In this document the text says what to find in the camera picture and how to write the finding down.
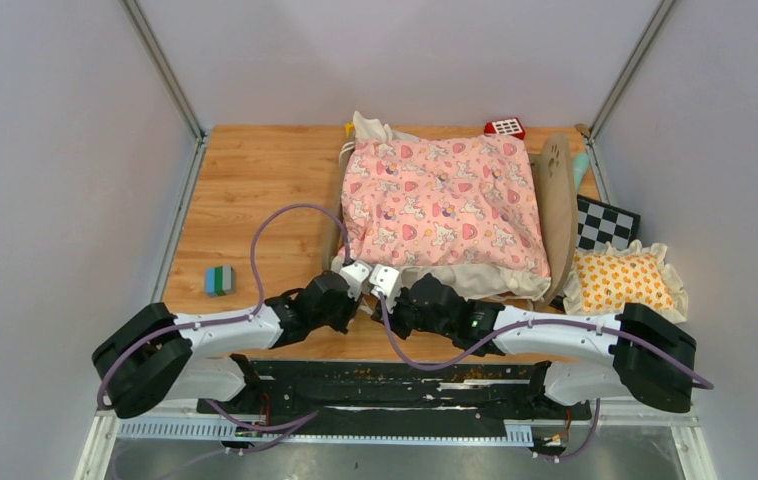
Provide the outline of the pink unicorn drawstring bag blanket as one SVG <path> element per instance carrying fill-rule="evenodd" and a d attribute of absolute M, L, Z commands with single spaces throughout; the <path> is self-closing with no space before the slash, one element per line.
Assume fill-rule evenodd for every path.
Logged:
<path fill-rule="evenodd" d="M 354 113 L 340 206 L 349 243 L 369 265 L 431 274 L 467 298 L 541 299 L 552 283 L 532 165 L 506 135 L 426 139 Z"/>

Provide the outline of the orange duck print pillow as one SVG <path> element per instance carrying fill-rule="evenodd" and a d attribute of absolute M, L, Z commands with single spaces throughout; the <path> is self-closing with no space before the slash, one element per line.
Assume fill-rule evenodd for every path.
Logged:
<path fill-rule="evenodd" d="M 675 268 L 666 262 L 668 247 L 638 240 L 624 250 L 607 243 L 596 251 L 578 250 L 564 286 L 568 314 L 621 312 L 628 303 L 649 307 L 667 321 L 687 321 L 688 295 Z"/>

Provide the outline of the wooden striped pet bed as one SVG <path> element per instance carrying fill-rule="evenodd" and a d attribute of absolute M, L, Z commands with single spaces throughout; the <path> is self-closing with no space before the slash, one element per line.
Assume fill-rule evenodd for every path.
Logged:
<path fill-rule="evenodd" d="M 333 209 L 341 225 L 342 221 L 340 194 L 342 178 L 347 160 L 352 153 L 352 136 L 343 146 L 339 157 L 337 179 L 333 187 Z M 533 170 L 534 188 L 540 212 L 547 259 L 551 268 L 552 283 L 539 300 L 526 300 L 538 308 L 547 306 L 564 287 L 575 253 L 575 236 L 577 233 L 576 188 L 571 171 L 570 147 L 567 137 L 557 133 L 549 136 L 542 148 L 536 153 L 529 153 Z M 349 243 L 347 229 L 340 233 L 336 227 L 328 230 L 321 250 L 320 263 L 325 269 L 339 270 L 333 260 L 340 247 Z"/>

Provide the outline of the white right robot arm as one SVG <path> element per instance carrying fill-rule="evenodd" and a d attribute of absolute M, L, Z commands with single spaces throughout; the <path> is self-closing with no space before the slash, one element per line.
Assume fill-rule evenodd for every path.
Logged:
<path fill-rule="evenodd" d="M 420 364 L 421 370 L 442 370 L 470 356 L 546 356 L 525 392 L 528 408 L 539 417 L 585 400 L 627 395 L 684 414 L 694 390 L 713 387 L 694 369 L 695 339 L 642 304 L 598 315 L 534 312 L 465 299 L 432 275 L 405 288 L 399 271 L 387 267 L 368 283 L 377 299 L 373 317 L 393 346 L 418 331 L 448 338 L 462 351 L 443 363 Z"/>

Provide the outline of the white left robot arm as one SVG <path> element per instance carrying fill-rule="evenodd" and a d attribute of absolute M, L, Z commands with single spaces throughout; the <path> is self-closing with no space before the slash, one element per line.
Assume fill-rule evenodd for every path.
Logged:
<path fill-rule="evenodd" d="M 321 327 L 346 332 L 369 275 L 354 263 L 256 307 L 214 314 L 175 314 L 162 302 L 151 303 L 93 352 L 101 379 L 98 405 L 121 419 L 165 400 L 216 400 L 251 412 L 262 389 L 238 352 L 299 343 Z"/>

